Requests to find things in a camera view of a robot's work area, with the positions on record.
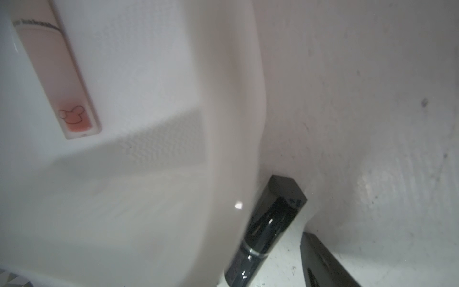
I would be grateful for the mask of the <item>white plastic storage box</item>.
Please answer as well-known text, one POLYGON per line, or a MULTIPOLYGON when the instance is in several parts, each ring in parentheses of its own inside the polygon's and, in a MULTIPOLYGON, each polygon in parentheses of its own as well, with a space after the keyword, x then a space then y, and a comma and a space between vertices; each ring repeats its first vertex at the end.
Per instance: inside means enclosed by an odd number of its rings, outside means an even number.
POLYGON ((214 287, 257 198, 251 1, 50 1, 101 131, 65 138, 1 2, 1 285, 214 287))

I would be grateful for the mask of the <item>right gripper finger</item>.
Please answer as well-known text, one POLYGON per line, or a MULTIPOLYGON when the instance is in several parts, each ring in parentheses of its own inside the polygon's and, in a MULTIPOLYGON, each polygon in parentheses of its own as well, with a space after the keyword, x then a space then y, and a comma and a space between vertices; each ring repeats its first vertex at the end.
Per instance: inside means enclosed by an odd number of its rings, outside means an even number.
POLYGON ((316 235, 303 233, 300 250, 308 287, 361 287, 316 235))

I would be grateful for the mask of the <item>black lipstick silver band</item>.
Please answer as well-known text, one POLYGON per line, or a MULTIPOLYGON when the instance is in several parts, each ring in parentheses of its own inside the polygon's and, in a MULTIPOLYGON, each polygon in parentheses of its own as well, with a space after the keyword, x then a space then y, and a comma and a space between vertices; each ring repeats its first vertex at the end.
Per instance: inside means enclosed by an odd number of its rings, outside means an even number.
POLYGON ((230 287, 247 287, 307 198, 292 178, 273 175, 252 212, 240 247, 225 271, 230 287))

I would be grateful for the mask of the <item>pink lip gloss tube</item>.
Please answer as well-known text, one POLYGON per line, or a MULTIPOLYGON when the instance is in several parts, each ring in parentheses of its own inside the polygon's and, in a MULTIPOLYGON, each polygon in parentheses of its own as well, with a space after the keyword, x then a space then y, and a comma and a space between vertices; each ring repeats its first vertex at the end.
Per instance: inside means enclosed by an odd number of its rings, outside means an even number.
POLYGON ((65 138, 100 133, 96 113, 50 1, 7 1, 6 9, 65 138))

